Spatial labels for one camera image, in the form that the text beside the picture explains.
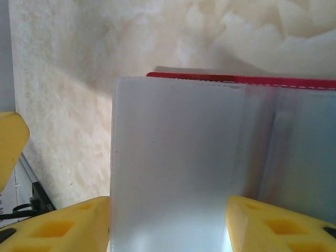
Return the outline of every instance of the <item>white marble wall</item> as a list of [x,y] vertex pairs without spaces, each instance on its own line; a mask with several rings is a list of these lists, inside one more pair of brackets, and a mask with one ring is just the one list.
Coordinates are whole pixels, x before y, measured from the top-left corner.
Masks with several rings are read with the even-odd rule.
[[334,0],[9,0],[9,9],[25,155],[58,207],[109,193],[119,75],[163,65],[336,76]]

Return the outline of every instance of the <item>red binding edge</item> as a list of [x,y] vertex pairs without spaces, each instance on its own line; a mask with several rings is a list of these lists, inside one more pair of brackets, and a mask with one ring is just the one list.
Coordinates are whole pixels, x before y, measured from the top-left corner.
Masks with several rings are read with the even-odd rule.
[[252,77],[234,75],[201,75],[192,73],[150,72],[147,77],[159,77],[185,80],[205,80],[216,82],[234,82],[257,86],[300,88],[314,90],[335,90],[336,80],[295,79],[280,77]]

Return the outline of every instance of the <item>book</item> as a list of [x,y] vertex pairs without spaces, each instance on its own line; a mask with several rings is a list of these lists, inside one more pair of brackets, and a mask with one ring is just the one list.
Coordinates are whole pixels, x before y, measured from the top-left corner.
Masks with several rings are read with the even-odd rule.
[[335,111],[333,80],[195,71],[120,77],[114,251],[230,251],[230,195],[335,223]]

